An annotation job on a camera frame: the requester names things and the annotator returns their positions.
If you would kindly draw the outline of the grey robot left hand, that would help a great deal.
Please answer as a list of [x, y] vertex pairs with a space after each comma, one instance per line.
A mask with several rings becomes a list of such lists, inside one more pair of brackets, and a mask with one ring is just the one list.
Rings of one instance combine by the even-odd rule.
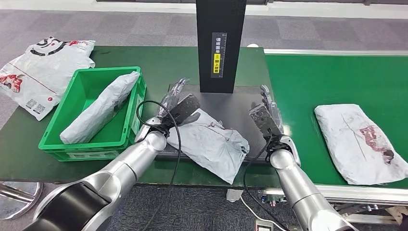
[[160, 102], [170, 112], [178, 126], [192, 123], [198, 120], [201, 115], [198, 112], [195, 113], [200, 108], [200, 102], [193, 94], [190, 93], [179, 101], [182, 89], [189, 80], [186, 77], [181, 78], [170, 88]]

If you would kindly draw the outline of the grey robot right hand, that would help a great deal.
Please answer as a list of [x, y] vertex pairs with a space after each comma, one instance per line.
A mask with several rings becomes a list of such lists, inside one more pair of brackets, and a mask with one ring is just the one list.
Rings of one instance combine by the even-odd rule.
[[262, 103], [251, 105], [249, 115], [262, 133], [263, 137], [283, 134], [283, 123], [277, 103], [266, 85], [261, 85]]

